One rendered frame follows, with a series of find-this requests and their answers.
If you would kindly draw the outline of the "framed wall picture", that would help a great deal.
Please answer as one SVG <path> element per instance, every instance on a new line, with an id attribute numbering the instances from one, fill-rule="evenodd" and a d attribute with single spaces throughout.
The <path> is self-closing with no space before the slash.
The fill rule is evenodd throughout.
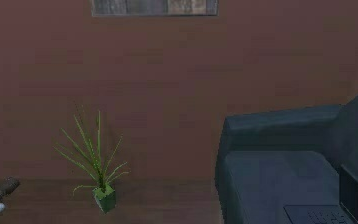
<path id="1" fill-rule="evenodd" d="M 89 0 L 93 16 L 216 16 L 219 0 Z"/>

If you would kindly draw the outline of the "green house plant in pot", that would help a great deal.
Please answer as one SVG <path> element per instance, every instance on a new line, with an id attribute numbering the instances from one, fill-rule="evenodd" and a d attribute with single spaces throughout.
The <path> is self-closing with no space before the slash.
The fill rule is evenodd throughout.
<path id="1" fill-rule="evenodd" d="M 114 160 L 115 154 L 118 151 L 123 137 L 120 137 L 115 148 L 112 150 L 110 156 L 105 158 L 102 154 L 102 116 L 101 111 L 97 111 L 95 116 L 95 130 L 91 134 L 87 125 L 85 124 L 84 107 L 76 107 L 76 114 L 73 115 L 75 125 L 82 138 L 83 145 L 80 146 L 64 128 L 61 132 L 71 143 L 72 148 L 69 149 L 61 143 L 54 146 L 54 150 L 69 162 L 86 172 L 94 181 L 93 185 L 78 185 L 73 191 L 72 195 L 78 189 L 89 188 L 92 190 L 93 198 L 102 213 L 107 214 L 117 206 L 116 189 L 112 186 L 113 182 L 129 171 L 118 172 L 119 169 L 127 165 L 123 162 L 117 165 L 113 170 L 110 170 L 110 164 Z"/>

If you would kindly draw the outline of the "dark blue sofa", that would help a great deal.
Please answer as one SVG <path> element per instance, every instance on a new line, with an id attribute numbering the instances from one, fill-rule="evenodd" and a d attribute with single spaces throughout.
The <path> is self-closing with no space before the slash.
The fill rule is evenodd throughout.
<path id="1" fill-rule="evenodd" d="M 215 165 L 223 224 L 290 224 L 285 205 L 339 202 L 339 171 L 358 175 L 358 95 L 228 116 Z"/>

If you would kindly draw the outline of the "silver laptop with stickers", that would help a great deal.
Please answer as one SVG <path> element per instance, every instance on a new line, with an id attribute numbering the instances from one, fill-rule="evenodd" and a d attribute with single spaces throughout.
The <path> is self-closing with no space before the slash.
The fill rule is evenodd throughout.
<path id="1" fill-rule="evenodd" d="M 358 224 L 358 175 L 340 167 L 337 204 L 285 205 L 283 210 L 290 224 Z"/>

